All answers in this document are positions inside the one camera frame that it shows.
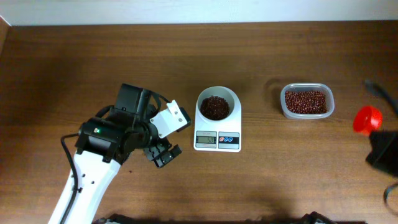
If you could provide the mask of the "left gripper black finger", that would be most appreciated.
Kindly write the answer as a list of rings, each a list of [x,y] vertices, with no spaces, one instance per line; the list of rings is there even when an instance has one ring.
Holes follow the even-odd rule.
[[[158,139],[149,147],[144,148],[144,154],[149,161],[153,161],[156,160],[162,153],[168,151],[171,146],[172,145],[167,138]]]
[[[157,168],[162,168],[169,162],[174,160],[177,156],[182,153],[179,145],[175,145],[171,150],[161,152],[160,155],[154,160]]]

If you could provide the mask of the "orange measuring scoop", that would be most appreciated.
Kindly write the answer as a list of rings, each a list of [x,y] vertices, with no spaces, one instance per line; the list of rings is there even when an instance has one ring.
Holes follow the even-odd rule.
[[[382,113],[373,106],[362,107],[353,121],[353,130],[356,133],[369,136],[373,131],[378,131],[382,126]]]

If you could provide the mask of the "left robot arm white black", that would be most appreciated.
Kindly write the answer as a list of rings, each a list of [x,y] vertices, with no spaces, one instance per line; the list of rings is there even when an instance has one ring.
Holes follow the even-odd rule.
[[[114,105],[84,122],[75,136],[76,153],[62,144],[71,167],[50,223],[91,223],[103,195],[136,149],[161,168],[180,153],[169,134],[190,126],[176,101],[136,86],[122,84]]]

